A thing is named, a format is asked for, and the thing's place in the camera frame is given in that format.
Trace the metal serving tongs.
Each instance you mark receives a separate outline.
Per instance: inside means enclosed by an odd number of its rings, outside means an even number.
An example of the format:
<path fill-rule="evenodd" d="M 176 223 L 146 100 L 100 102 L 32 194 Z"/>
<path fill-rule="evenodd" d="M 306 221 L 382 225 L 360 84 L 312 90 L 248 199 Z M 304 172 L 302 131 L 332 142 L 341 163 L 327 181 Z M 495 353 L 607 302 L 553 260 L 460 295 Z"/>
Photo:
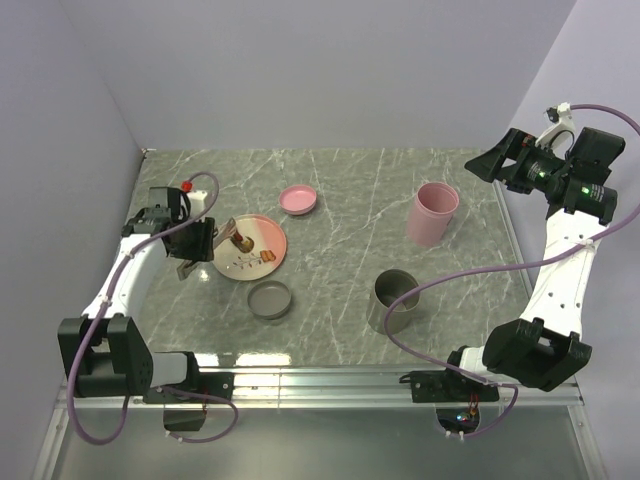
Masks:
<path fill-rule="evenodd" d="M 241 234 L 239 232 L 239 230 L 238 230 L 237 223 L 236 223 L 236 220 L 234 218 L 230 218 L 221 227 L 216 227 L 215 226 L 215 237 L 214 237 L 214 240 L 213 240 L 214 252 L 225 241 L 230 241 L 233 244 L 232 237 L 236 233 Z M 183 260 L 180 263 L 180 265 L 177 267 L 177 275 L 178 275 L 179 280 L 180 281 L 185 280 L 191 274 L 191 272 L 195 270 L 195 268 L 200 263 L 202 263 L 202 262 L 190 262 L 190 261 Z"/>

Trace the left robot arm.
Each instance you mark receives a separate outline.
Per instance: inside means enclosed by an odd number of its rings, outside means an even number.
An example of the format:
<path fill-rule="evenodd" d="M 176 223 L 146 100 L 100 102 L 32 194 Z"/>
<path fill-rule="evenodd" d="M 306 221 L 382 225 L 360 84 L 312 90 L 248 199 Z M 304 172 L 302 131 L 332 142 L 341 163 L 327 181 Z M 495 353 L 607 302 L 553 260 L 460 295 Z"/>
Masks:
<path fill-rule="evenodd" d="M 148 203 L 121 230 L 114 265 L 96 298 L 63 320 L 58 342 L 71 398 L 144 395 L 166 385 L 180 402 L 196 399 L 203 379 L 191 352 L 153 353 L 134 320 L 168 257 L 193 265 L 213 257 L 214 192 L 153 187 Z"/>

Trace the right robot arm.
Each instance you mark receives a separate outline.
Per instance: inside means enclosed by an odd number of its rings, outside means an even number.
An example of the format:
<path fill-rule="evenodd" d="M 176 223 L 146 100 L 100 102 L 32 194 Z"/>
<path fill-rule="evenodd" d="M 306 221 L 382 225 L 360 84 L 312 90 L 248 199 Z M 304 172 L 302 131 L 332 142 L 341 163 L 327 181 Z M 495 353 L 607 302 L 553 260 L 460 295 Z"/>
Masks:
<path fill-rule="evenodd" d="M 583 128 L 561 159 L 537 145 L 534 136 L 512 128 L 495 147 L 466 163 L 484 181 L 499 180 L 517 193 L 544 194 L 546 263 L 518 319 L 494 328 L 484 346 L 450 354 L 455 366 L 441 376 L 448 397 L 466 398 L 476 388 L 475 375 L 490 381 L 510 377 L 549 392 L 587 365 L 592 348 L 581 339 L 583 298 L 599 246 L 596 236 L 607 230 L 617 206 L 617 193 L 605 182 L 624 148 L 617 135 Z"/>

